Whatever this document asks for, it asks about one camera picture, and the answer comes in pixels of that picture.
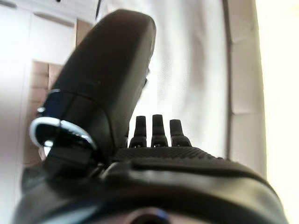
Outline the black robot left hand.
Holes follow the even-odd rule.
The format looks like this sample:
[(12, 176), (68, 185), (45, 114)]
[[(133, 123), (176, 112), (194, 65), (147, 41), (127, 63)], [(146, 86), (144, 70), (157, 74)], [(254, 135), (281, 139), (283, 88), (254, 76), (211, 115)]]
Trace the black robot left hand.
[(282, 203), (251, 169), (193, 147), (178, 119), (128, 127), (146, 84), (156, 26), (116, 10), (72, 53), (31, 122), (49, 148), (23, 171), (14, 224), (285, 224)]

